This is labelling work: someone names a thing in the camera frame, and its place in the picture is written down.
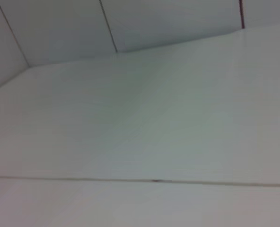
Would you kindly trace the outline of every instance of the ceiling panel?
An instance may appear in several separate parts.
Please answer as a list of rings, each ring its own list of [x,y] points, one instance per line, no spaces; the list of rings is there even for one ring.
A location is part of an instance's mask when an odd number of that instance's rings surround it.
[[[119,51],[241,29],[238,0],[103,0]]]
[[[10,182],[0,227],[280,227],[280,188]]]
[[[30,65],[114,53],[97,0],[0,0]]]
[[[280,23],[280,0],[244,0],[246,27]]]
[[[0,85],[26,68],[26,61],[0,10]]]

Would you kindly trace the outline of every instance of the white ceiling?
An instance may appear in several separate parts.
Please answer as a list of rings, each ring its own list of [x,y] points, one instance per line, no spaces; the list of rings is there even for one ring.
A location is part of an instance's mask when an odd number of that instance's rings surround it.
[[[119,51],[241,29],[237,0],[103,0]]]
[[[280,23],[280,0],[244,0],[246,27]]]
[[[0,0],[31,66],[115,52],[98,0]]]
[[[0,85],[27,67],[23,54],[36,66],[241,29],[239,0],[101,1],[0,0],[15,35],[0,10]],[[243,1],[246,27],[280,22],[280,0]]]
[[[26,61],[0,11],[0,85],[26,68]]]

